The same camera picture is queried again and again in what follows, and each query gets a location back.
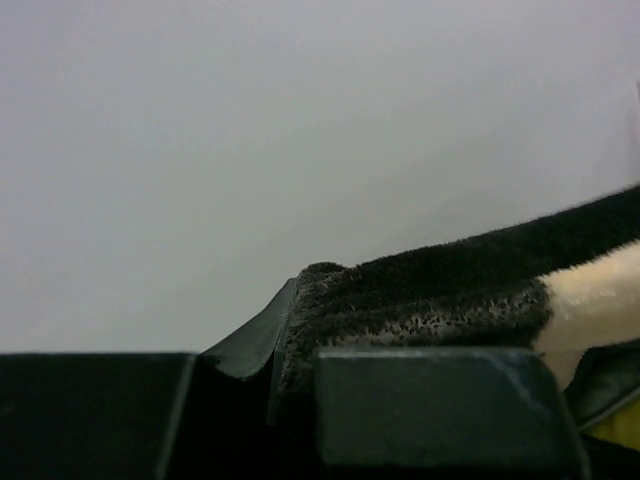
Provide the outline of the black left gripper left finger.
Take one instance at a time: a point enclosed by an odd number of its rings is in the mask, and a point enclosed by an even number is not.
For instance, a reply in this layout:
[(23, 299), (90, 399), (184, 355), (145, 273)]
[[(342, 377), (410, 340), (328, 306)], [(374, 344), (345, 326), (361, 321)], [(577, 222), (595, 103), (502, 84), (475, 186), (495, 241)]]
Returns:
[(203, 353), (1, 358), (5, 479), (243, 479), (272, 472), (267, 423), (296, 292)]

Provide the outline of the black pillowcase with beige flowers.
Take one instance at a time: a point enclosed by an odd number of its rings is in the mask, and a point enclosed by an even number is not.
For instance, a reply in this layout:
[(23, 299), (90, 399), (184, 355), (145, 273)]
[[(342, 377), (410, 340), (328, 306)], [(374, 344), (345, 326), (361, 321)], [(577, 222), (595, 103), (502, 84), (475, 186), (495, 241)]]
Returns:
[(303, 269), (288, 313), (275, 423), (307, 438), (321, 347), (507, 346), (564, 358), (639, 336), (639, 189), (356, 266)]

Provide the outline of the cream pillow with yellow edge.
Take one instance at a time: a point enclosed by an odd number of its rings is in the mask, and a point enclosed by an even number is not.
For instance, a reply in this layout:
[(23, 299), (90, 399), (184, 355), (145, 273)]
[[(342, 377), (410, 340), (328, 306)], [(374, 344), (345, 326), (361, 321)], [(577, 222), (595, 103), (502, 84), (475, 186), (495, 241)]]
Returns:
[(627, 448), (639, 449), (639, 406), (627, 405), (587, 430), (587, 434)]

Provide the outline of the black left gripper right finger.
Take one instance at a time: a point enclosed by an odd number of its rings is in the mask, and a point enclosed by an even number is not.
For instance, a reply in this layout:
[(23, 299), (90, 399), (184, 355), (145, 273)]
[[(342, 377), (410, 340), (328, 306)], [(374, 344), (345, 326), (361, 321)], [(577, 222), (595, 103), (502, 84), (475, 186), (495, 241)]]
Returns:
[(588, 479), (553, 374), (500, 348), (324, 348), (316, 448), (327, 479)]

